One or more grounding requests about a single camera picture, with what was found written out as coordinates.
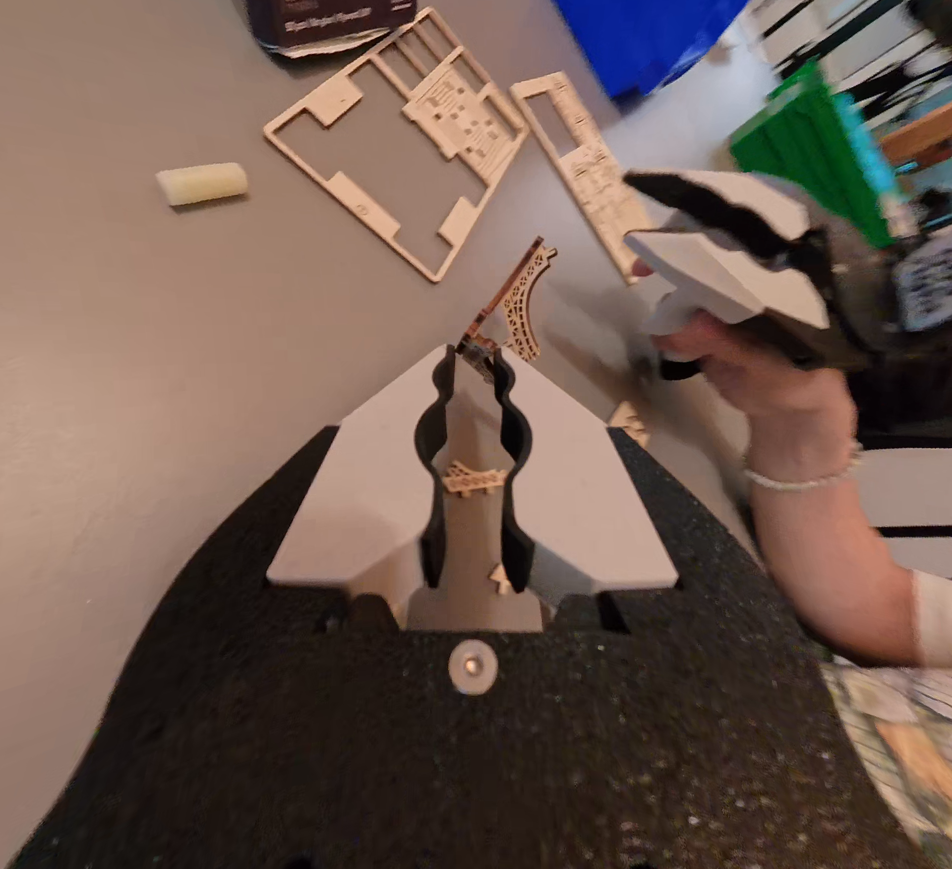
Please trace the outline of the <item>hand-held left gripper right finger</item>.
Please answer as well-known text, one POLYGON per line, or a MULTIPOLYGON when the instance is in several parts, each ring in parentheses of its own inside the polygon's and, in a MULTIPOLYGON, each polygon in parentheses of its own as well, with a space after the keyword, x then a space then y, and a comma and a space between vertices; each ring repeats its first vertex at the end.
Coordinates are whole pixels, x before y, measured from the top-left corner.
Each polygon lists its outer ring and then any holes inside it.
POLYGON ((504 484, 506 581, 557 612, 565 599, 667 590, 679 574, 605 423, 535 367, 492 363, 504 484))

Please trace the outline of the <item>small wooden lattice arch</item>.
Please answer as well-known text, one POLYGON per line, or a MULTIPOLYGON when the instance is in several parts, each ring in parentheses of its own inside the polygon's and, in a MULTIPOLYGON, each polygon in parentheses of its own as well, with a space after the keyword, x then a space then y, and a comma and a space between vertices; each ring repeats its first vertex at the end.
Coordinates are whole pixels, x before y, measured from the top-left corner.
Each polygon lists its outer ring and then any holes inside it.
POLYGON ((506 483, 507 471, 503 469, 472 469, 459 460, 454 460, 442 476, 448 494, 471 498, 474 494, 493 494, 506 483))

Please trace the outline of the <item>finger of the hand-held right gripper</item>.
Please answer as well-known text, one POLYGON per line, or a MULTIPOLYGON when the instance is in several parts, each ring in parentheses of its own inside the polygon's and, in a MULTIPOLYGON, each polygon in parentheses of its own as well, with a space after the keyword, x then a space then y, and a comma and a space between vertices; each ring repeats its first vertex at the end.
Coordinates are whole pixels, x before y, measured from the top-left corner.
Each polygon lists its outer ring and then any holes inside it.
POLYGON ((822 296, 798 270, 770 270, 699 232, 632 232, 625 244, 672 287, 654 306, 645 331, 680 331, 699 311, 731 326, 775 312, 829 328, 822 296))
POLYGON ((757 261, 786 261, 810 231, 803 205, 749 173, 628 171, 624 182, 679 220, 718 232, 757 261))

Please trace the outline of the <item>curved wooden lattice leg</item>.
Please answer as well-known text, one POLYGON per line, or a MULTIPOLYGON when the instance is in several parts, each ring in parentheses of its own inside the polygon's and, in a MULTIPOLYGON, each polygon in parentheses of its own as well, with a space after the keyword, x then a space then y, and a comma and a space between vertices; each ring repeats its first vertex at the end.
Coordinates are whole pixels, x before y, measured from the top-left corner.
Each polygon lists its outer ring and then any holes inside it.
POLYGON ((526 362, 532 362, 541 355, 531 324, 532 294, 557 253, 557 248, 547 247, 541 237, 536 238, 516 271, 511 286, 503 294, 502 310, 508 329, 504 346, 526 362))

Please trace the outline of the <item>thin wooden lattice panel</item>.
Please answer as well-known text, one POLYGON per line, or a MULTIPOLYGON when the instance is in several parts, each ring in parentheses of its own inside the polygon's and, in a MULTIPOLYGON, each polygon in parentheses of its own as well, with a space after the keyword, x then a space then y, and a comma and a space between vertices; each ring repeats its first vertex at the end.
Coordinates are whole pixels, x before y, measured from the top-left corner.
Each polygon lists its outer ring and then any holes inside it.
POLYGON ((457 355, 460 356, 466 363, 468 363, 489 385, 494 384, 495 354, 498 350, 507 348, 504 346, 507 337, 502 343, 496 342, 495 340, 482 334, 482 325, 491 315, 494 314, 497 309, 502 310, 502 298, 504 291, 511 286, 512 281, 514 280, 514 275, 520 265, 523 263, 524 258, 528 255, 529 250, 530 248, 521 258, 517 267, 511 272, 489 303, 476 315, 456 346, 457 355))

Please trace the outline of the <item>person's right forearm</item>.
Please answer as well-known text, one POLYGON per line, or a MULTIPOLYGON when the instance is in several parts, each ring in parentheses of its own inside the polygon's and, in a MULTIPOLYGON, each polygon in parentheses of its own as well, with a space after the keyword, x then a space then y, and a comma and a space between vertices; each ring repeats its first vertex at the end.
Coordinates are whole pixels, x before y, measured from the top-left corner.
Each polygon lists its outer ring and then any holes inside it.
POLYGON ((870 525, 849 474, 803 483, 753 474, 750 500, 768 571, 810 631, 847 657, 921 663, 914 573, 870 525))

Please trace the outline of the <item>grey desk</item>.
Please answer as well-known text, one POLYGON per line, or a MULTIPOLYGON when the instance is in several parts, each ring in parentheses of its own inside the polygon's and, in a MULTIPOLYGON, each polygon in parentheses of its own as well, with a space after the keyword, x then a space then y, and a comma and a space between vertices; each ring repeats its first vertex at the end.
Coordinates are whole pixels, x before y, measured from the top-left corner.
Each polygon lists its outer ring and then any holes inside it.
POLYGON ((240 0, 2 0, 2 855, 86 747, 173 573, 317 429, 446 336, 514 259, 542 366, 632 398, 635 303, 529 140, 441 286, 264 141, 324 78, 269 62, 240 0), (155 174, 242 166, 173 209, 155 174))

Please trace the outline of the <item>person's right hand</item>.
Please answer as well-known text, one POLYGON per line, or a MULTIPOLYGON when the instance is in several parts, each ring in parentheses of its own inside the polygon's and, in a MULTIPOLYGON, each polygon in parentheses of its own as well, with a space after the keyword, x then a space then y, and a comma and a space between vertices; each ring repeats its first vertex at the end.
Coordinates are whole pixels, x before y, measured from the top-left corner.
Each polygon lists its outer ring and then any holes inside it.
POLYGON ((838 370, 801 370, 748 330, 705 312, 651 341, 671 358, 699 362, 720 396, 744 414, 746 465, 756 476, 800 485, 855 466, 857 412, 838 370))

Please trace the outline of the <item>square wooden plate with holes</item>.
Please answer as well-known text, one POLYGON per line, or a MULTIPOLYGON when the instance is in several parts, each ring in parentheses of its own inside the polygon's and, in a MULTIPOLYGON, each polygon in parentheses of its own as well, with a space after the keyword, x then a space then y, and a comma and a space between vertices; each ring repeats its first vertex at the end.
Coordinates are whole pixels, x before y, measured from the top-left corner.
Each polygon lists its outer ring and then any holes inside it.
POLYGON ((650 430, 647 428, 636 406, 629 401, 622 401, 612 412, 607 428, 621 430, 639 447, 648 450, 650 430))

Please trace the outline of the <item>person's printed white shirt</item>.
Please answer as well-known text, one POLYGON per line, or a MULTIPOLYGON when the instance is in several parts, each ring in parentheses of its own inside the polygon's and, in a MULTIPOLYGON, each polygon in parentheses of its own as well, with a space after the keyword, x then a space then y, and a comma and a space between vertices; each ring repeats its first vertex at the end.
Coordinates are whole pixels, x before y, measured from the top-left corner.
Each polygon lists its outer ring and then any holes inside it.
POLYGON ((936 867, 951 866, 951 582, 914 572, 923 666, 820 670, 866 774, 936 867))

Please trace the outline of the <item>cream foam block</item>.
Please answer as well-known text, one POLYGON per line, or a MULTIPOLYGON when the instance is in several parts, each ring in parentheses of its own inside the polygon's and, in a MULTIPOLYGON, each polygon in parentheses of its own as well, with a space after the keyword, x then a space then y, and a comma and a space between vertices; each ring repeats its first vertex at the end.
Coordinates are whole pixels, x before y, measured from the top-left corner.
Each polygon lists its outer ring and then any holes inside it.
POLYGON ((246 173, 235 162, 164 170, 155 174, 155 180, 173 209, 240 198, 249 190, 246 173))

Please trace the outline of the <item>narrow wooden parts sheet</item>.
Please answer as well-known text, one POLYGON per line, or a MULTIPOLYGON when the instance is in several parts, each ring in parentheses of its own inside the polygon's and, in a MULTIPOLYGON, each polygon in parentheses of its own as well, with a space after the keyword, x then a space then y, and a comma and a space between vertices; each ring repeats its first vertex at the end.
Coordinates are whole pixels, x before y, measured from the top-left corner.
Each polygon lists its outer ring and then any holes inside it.
POLYGON ((515 83, 509 92, 625 283, 635 284, 637 255, 625 238, 648 231, 651 218, 635 190, 625 184, 621 166, 574 85, 564 72, 557 71, 515 83), (573 146, 565 154, 558 152, 534 114, 530 101, 536 98, 551 103, 568 132, 573 146))

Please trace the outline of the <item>wide wooden parts sheet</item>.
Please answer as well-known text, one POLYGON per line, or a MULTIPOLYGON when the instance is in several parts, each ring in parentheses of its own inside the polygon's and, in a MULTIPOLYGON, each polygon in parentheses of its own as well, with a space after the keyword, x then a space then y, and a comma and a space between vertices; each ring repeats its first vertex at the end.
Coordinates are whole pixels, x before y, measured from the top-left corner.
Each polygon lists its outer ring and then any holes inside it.
POLYGON ((263 128, 274 149, 432 284, 445 279, 528 134, 523 117, 434 7, 333 71, 263 128), (458 196, 437 226, 446 255, 436 267, 405 244, 398 217, 366 185, 342 169, 321 172, 282 138, 300 120, 331 135, 363 102, 357 76, 366 69, 383 80, 404 122, 442 161, 463 167, 482 185, 478 200, 458 196))

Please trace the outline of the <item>large green plastic bin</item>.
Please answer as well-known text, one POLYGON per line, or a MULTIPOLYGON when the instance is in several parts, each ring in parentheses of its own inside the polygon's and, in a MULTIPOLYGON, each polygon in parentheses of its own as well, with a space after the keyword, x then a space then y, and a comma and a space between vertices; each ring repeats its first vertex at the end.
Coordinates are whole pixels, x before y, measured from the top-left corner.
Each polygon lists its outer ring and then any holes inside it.
POLYGON ((853 97, 831 90, 816 60, 785 79, 728 148, 740 170, 799 185, 876 248, 916 234, 908 200, 853 97))

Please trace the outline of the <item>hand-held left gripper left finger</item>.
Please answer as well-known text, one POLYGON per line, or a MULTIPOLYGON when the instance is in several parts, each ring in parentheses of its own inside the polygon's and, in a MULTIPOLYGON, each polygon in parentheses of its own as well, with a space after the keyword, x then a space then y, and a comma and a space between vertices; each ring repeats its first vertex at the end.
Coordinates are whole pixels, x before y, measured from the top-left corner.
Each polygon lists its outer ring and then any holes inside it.
POLYGON ((401 629, 446 560, 443 485, 456 354, 435 348, 332 429, 327 453, 268 566, 272 585, 385 601, 401 629))

